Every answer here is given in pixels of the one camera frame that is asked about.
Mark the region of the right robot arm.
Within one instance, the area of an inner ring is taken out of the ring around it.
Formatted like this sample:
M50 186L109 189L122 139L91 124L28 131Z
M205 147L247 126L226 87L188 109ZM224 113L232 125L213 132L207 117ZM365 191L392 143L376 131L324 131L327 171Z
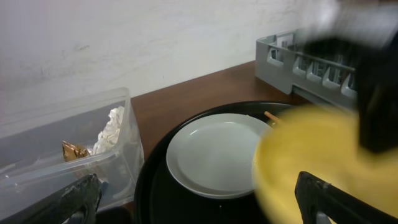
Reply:
M360 145L375 154L397 147L397 1L305 1L297 43L355 69Z

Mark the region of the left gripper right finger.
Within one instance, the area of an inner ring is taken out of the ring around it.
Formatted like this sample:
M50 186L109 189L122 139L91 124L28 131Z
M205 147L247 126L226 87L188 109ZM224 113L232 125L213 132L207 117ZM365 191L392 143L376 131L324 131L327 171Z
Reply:
M389 223L397 224L397 218L384 213L363 201L301 171L294 190L304 223Z

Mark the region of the wooden chopstick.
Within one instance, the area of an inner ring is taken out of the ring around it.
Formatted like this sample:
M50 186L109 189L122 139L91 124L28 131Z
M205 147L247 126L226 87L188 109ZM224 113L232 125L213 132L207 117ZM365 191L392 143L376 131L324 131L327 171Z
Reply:
M267 116L269 119L271 119L274 123L280 123L282 120L273 115L272 113L265 111L264 115Z

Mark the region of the grey plate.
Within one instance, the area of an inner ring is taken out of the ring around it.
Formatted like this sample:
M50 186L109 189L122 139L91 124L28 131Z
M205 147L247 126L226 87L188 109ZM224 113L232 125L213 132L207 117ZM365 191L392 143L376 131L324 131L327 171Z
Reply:
M271 131L246 114L205 116L177 131L166 163L172 177L187 190L206 198L232 199L252 193L254 152Z

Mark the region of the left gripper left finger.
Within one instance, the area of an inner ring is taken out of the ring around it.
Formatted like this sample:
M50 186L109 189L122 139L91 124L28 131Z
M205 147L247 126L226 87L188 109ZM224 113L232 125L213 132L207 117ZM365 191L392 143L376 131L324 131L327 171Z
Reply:
M94 223L101 196L102 183L96 175L89 174L1 220L1 223Z

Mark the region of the yellow bowl with food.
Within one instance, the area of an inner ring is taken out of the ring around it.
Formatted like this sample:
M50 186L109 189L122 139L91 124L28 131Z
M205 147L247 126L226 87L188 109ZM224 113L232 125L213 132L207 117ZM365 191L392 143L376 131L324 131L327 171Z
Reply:
M397 148L374 154L360 146L356 113L310 105L278 117L253 160L255 194L272 223L302 222L294 195L301 171L397 216Z

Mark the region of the white napkin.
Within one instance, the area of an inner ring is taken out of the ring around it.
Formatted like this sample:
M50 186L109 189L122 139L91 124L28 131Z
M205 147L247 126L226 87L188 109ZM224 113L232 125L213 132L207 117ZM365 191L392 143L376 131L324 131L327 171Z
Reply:
M93 146L92 155L108 151L116 145L123 121L124 107L119 106L109 112L109 121L99 133L98 140Z

